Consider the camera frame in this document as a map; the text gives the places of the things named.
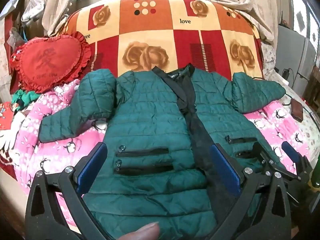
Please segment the left hand thumb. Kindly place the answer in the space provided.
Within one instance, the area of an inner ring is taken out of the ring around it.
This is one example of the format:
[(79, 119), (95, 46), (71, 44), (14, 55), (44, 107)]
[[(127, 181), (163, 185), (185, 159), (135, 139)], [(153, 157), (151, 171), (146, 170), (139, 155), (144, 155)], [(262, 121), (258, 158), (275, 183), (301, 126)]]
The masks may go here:
[(118, 240), (157, 240), (160, 233), (158, 222), (150, 223), (142, 228), (125, 234), (118, 238)]

